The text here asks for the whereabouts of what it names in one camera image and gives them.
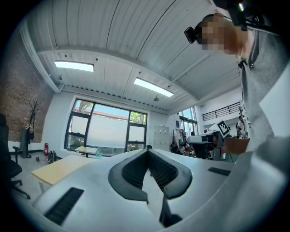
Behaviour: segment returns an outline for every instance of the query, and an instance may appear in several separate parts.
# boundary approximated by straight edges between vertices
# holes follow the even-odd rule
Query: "ear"
[[[214,13],[213,15],[217,16],[217,17],[220,17],[220,18],[223,18],[223,14],[222,13]]]

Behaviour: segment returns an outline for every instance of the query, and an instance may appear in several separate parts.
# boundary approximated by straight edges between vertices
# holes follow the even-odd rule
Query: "window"
[[[102,155],[142,149],[147,114],[77,99],[69,117],[64,148],[98,148]]]
[[[179,118],[181,120],[180,128],[183,128],[186,132],[186,136],[190,136],[194,131],[195,135],[198,135],[197,121],[195,120],[194,107],[179,112]]]

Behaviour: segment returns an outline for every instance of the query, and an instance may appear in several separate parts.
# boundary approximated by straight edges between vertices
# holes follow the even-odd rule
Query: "man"
[[[239,116],[239,121],[237,122],[237,126],[236,126],[236,128],[237,128],[237,139],[239,139],[240,138],[240,136],[241,136],[241,138],[242,138],[242,134],[243,134],[243,132],[242,132],[242,121],[243,119],[242,119],[242,116]]]
[[[287,49],[279,36],[257,30],[242,31],[221,13],[206,16],[195,31],[197,42],[203,45],[203,49],[220,50],[241,58],[242,93],[252,124],[251,139],[226,138],[222,152],[239,155],[246,150],[252,151],[273,137],[259,103],[284,71],[289,61]]]

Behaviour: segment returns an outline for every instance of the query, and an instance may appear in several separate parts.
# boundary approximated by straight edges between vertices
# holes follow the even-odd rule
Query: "chair seat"
[[[9,160],[5,163],[5,174],[9,178],[13,178],[22,172],[22,168],[19,164],[15,163],[13,160]]]

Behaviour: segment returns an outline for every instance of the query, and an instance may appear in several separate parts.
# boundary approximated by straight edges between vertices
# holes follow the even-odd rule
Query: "chair armrest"
[[[15,151],[20,151],[21,149],[19,147],[12,147],[13,149],[15,149]]]
[[[12,147],[13,149],[15,149],[15,161],[18,164],[18,154],[17,152],[20,151],[21,149],[19,147]]]

